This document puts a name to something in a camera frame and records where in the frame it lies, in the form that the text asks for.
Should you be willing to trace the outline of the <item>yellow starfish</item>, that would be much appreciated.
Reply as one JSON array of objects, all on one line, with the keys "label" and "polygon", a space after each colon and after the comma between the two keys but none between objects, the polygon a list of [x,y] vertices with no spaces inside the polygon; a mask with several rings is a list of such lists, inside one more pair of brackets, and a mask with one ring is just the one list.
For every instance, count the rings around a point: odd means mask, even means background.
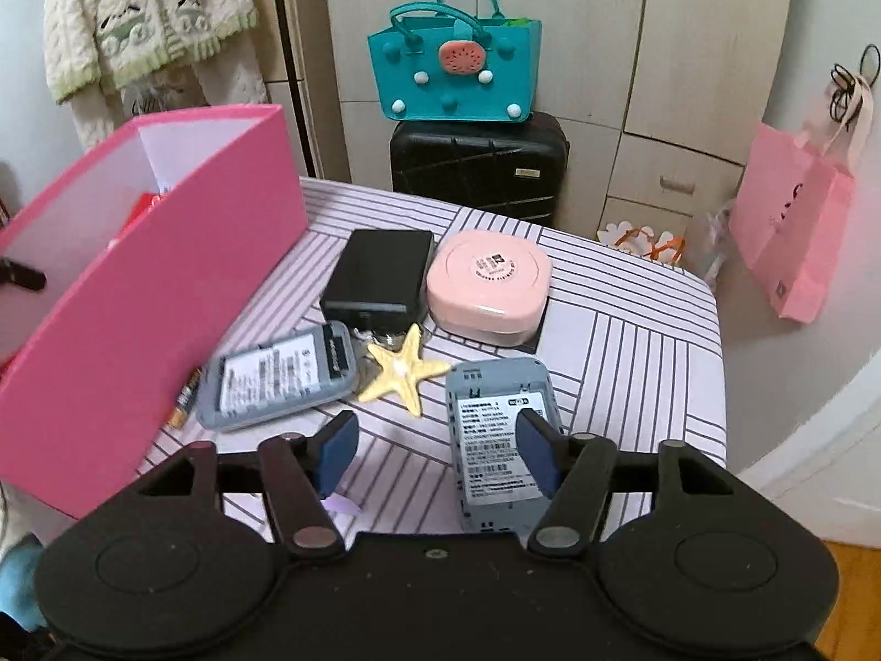
[{"label": "yellow starfish", "polygon": [[420,324],[412,324],[407,330],[399,351],[369,343],[367,353],[379,364],[381,372],[358,394],[360,403],[369,403],[388,394],[397,394],[407,412],[415,418],[422,415],[418,385],[427,379],[446,375],[451,364],[442,360],[421,358],[422,330]]}]

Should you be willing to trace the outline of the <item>black clothes rack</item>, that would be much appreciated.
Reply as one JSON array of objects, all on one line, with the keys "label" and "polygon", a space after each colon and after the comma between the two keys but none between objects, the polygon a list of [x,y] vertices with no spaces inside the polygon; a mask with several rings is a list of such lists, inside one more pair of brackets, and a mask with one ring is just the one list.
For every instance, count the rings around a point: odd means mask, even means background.
[{"label": "black clothes rack", "polygon": [[279,27],[282,61],[284,62],[285,75],[287,75],[288,90],[290,90],[291,106],[293,106],[294,122],[296,123],[296,136],[300,152],[302,152],[302,170],[309,177],[318,177],[319,160],[314,143],[312,143],[311,130],[309,130],[311,120],[306,115],[303,96],[300,94],[300,80],[297,79],[294,46],[288,25],[287,3],[285,0],[273,0],[273,3],[275,3],[276,22]]}]

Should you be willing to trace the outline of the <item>beige three-door wardrobe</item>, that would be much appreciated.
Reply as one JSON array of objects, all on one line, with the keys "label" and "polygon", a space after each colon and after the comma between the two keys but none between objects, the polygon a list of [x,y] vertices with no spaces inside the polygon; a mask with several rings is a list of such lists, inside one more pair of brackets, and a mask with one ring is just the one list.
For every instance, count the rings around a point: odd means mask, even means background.
[{"label": "beige three-door wardrobe", "polygon": [[[285,0],[317,175],[388,188],[367,39],[411,0]],[[741,182],[790,0],[449,0],[543,25],[536,106],[570,145],[560,229],[678,230]]]}]

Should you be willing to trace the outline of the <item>black suitcase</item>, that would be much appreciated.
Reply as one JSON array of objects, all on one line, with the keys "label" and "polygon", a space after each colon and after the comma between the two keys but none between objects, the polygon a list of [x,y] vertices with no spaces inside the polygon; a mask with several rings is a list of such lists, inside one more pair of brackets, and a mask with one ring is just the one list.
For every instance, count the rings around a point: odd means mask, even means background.
[{"label": "black suitcase", "polygon": [[390,139],[393,189],[550,225],[569,151],[562,126],[542,112],[520,124],[401,122]]}]

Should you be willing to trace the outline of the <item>small battery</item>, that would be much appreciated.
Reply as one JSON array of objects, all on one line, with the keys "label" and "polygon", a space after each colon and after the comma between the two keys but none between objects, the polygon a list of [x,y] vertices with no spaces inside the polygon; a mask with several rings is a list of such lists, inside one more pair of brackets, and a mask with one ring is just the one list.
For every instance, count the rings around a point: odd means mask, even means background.
[{"label": "small battery", "polygon": [[184,427],[189,415],[191,415],[191,410],[194,408],[195,396],[197,391],[199,391],[201,380],[202,369],[200,367],[189,373],[187,382],[182,385],[181,391],[176,396],[172,412],[168,415],[167,425],[170,428],[179,430],[179,428]]}]

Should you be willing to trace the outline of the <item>pink paper bag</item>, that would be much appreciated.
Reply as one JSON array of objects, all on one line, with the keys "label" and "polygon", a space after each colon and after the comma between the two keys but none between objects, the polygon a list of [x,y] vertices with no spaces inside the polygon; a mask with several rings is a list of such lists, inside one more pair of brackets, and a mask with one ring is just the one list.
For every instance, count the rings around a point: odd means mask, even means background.
[{"label": "pink paper bag", "polygon": [[781,318],[809,324],[822,310],[872,122],[872,88],[850,75],[829,82],[799,132],[757,127],[728,231]]}]

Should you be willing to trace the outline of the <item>pink storage box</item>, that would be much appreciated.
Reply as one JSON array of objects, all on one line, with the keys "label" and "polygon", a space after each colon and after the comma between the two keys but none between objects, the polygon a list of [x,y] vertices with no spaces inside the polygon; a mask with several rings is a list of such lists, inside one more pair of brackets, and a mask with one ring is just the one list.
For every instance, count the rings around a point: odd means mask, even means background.
[{"label": "pink storage box", "polygon": [[306,225],[277,105],[139,116],[76,161],[2,233],[45,280],[2,290],[4,482],[73,518],[126,486]]}]

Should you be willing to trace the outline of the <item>striped tablecloth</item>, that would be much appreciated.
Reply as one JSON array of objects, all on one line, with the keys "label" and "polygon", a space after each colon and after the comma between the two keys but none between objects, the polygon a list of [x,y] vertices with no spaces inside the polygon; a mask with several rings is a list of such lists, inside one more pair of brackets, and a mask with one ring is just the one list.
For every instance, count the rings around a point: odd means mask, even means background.
[{"label": "striped tablecloth", "polygon": [[[564,428],[651,452],[679,438],[714,461],[726,456],[726,396],[714,296],[676,267],[630,257],[572,234],[495,213],[381,189],[309,179],[309,227],[225,334],[224,351],[315,326],[319,296],[357,229],[427,230],[447,240],[491,230],[536,243],[552,263],[536,356],[550,373]],[[397,397],[359,404],[357,457],[333,520],[361,531],[452,533],[459,526],[445,388],[421,385],[422,412]]]}]

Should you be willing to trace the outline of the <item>red glasses-print paper bag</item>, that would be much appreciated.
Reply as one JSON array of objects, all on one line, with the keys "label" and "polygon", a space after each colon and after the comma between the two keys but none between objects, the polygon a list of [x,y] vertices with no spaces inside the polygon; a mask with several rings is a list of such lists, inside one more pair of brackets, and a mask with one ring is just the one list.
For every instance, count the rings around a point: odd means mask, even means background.
[{"label": "red glasses-print paper bag", "polygon": [[117,236],[112,237],[107,244],[107,248],[112,249],[114,246],[117,246],[121,239],[126,235],[127,231],[130,230],[137,221],[140,221],[147,213],[151,212],[158,203],[163,200],[163,193],[143,193],[140,194],[139,198],[137,198],[136,202],[134,202],[132,210],[128,213],[128,217],[122,224],[121,229],[119,229]]}]

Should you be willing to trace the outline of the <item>black rectangular box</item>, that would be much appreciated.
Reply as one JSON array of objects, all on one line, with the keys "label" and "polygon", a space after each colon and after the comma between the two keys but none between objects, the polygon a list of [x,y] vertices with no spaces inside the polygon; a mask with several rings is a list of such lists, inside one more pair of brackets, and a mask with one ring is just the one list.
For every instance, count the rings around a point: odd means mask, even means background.
[{"label": "black rectangular box", "polygon": [[324,319],[360,333],[406,334],[426,315],[434,248],[428,230],[354,230],[319,297]]}]

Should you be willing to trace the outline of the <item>grey device with barcode label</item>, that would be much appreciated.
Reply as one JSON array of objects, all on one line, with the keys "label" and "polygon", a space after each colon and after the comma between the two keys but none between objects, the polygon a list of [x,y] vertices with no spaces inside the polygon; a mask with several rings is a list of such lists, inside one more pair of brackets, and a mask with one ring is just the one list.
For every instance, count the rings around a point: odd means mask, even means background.
[{"label": "grey device with barcode label", "polygon": [[206,430],[228,433],[333,403],[357,385],[350,330],[326,322],[212,358],[197,391],[195,416]]}]

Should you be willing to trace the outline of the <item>cream knit cardigan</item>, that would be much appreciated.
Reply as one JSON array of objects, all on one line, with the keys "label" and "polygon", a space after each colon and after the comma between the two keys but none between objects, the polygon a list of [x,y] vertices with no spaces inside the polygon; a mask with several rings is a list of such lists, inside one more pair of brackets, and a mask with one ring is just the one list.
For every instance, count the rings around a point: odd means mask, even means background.
[{"label": "cream knit cardigan", "polygon": [[139,113],[261,105],[254,0],[43,0],[46,85],[84,149]]}]

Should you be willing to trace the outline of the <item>teal felt tote bag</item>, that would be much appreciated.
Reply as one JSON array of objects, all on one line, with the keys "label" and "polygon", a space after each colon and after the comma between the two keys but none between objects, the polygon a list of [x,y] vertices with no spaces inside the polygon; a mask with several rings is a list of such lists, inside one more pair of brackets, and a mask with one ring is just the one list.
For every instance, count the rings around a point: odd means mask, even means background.
[{"label": "teal felt tote bag", "polygon": [[478,18],[445,0],[397,4],[367,38],[382,113],[393,121],[526,121],[535,103],[542,23],[499,0]]}]

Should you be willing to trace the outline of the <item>grey device with white label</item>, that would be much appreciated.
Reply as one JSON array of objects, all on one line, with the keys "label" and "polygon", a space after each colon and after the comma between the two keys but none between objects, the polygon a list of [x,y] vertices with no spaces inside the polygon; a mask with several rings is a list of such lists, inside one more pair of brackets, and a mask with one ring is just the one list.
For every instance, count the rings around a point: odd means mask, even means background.
[{"label": "grey device with white label", "polygon": [[515,423],[524,409],[562,423],[547,367],[533,356],[460,362],[445,395],[461,526],[526,539],[548,500],[518,454]]}]

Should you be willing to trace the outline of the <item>pink round-cornered case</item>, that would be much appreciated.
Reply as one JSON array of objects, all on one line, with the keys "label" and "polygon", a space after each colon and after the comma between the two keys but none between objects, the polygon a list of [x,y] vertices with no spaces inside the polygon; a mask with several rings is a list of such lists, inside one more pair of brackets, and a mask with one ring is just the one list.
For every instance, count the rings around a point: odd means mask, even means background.
[{"label": "pink round-cornered case", "polygon": [[428,270],[428,310],[447,333],[518,348],[541,326],[551,272],[550,257],[530,240],[460,231],[440,247]]}]

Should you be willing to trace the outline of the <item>purple hair clip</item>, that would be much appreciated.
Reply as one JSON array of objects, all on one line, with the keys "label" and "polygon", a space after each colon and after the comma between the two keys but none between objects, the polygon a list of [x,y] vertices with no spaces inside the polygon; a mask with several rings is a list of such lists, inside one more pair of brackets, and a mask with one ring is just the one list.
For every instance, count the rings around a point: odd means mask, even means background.
[{"label": "purple hair clip", "polygon": [[323,499],[323,506],[329,512],[336,513],[336,515],[358,516],[361,513],[360,506],[357,503],[337,492],[327,495]]}]

